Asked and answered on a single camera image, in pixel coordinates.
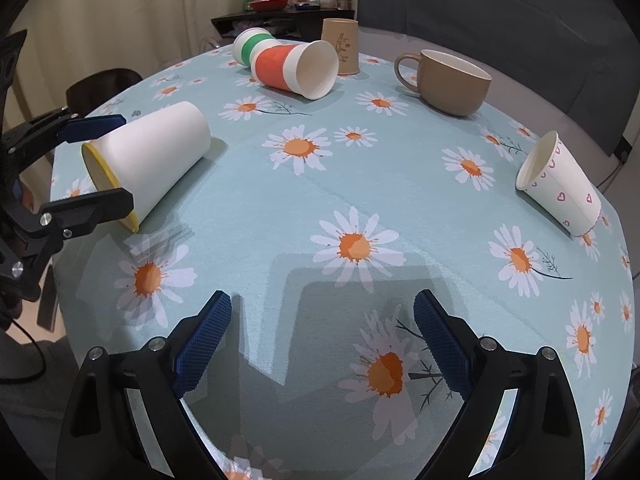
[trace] white paper cup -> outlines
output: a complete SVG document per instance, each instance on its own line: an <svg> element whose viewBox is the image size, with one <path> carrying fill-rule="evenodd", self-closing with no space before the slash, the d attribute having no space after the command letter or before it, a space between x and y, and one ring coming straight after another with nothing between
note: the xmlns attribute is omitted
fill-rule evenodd
<svg viewBox="0 0 640 480"><path fill-rule="evenodd" d="M591 231L600 217L600 197L558 132L549 132L538 141L518 172L516 188L575 237Z"/></svg>
<svg viewBox="0 0 640 480"><path fill-rule="evenodd" d="M254 57L263 50L281 44L265 28L248 28L242 31L234 41L234 59L241 65L251 66Z"/></svg>
<svg viewBox="0 0 640 480"><path fill-rule="evenodd" d="M121 222L137 233L149 212L210 146L204 115L181 102L84 143L82 158L98 191L123 187L133 195L133 211Z"/></svg>
<svg viewBox="0 0 640 480"><path fill-rule="evenodd" d="M339 65L330 43L312 41L265 49L253 58L251 71L263 85L315 100L334 87Z"/></svg>

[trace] gray fabric sheet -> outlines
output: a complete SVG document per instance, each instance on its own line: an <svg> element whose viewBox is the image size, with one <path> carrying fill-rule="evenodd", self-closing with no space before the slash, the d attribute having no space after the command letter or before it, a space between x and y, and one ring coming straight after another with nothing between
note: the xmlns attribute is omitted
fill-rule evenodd
<svg viewBox="0 0 640 480"><path fill-rule="evenodd" d="M640 88L640 45L611 0L359 0L363 27L486 63L578 123L610 155Z"/></svg>

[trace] green and white paper cup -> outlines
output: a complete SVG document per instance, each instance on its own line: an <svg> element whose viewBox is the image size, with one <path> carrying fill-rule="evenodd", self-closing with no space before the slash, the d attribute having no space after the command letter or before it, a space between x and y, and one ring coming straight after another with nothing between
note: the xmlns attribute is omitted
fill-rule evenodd
<svg viewBox="0 0 640 480"><path fill-rule="evenodd" d="M234 59L244 66L251 66L255 56L272 46L279 46L268 30L260 27L248 28L234 41Z"/></svg>

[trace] cup with pink hearts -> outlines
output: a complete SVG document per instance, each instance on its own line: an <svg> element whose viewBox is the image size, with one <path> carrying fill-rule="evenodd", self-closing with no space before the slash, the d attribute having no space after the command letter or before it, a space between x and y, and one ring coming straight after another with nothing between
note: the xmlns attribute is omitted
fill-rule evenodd
<svg viewBox="0 0 640 480"><path fill-rule="evenodd" d="M516 177L516 188L575 237L591 231L600 217L600 197L558 132L544 135L531 150Z"/></svg>

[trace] light blue floral tablecloth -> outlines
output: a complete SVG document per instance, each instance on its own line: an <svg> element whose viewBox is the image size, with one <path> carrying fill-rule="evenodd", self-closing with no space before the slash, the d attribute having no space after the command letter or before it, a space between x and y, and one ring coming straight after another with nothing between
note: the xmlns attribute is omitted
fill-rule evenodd
<svg viewBox="0 0 640 480"><path fill-rule="evenodd" d="M260 86L230 54L179 63L97 111L132 121L190 101L213 141L140 234L100 226L56 257L78 360L95 345L137 349L224 290L234 318L186 402L229 478L413 480L462 405L412 319L430 288L478 335L558 350L593 476L634 345L607 200L594 230L570 238L514 189L534 133L487 104L444 116L384 60L361 56L358 75L310 102ZM79 145L60 146L52 199L92 189ZM513 402L508 392L474 471L492 462Z"/></svg>

